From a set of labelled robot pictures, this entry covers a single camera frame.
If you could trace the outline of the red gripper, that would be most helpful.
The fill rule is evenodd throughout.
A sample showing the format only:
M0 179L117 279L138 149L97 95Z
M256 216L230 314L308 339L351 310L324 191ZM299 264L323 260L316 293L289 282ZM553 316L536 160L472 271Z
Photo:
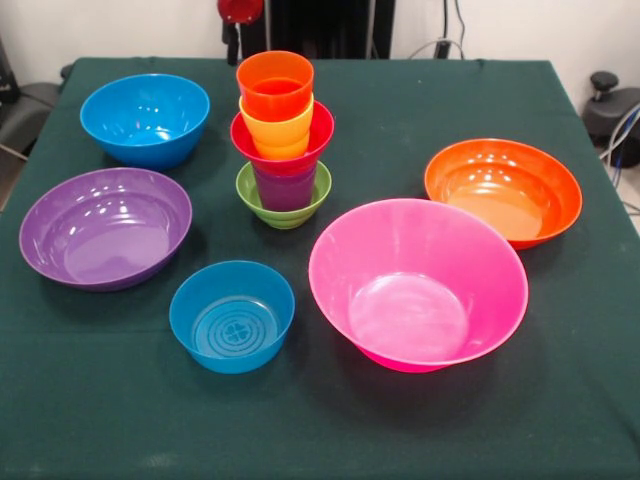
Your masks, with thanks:
M218 0L217 10L224 24L226 60L236 66L240 54L240 30L238 24L250 24L258 20L264 9L263 0Z

